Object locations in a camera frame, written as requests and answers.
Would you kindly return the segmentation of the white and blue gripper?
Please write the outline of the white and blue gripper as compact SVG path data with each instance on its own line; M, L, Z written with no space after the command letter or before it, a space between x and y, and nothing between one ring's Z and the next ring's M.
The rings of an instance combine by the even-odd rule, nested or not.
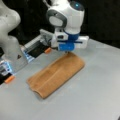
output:
M55 32L51 40L51 47L57 47L59 51L73 51L74 49L86 48L88 40L88 36Z

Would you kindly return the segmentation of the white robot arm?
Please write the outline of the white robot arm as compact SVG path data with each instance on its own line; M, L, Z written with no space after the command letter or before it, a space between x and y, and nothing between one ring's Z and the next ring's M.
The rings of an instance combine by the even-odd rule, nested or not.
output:
M81 36L80 30L84 20L85 9L77 1L46 0L43 2L48 7L46 18L55 28L51 40L51 47L59 51L73 51L76 48L85 48L88 36Z

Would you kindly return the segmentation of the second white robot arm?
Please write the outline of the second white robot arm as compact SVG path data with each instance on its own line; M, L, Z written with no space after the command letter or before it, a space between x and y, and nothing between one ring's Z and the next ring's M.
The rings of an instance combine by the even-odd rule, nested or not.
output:
M4 51L4 59L7 60L14 72L17 72L27 64L27 59L21 50L16 37L9 35L20 23L19 14L5 5L0 0L0 47Z

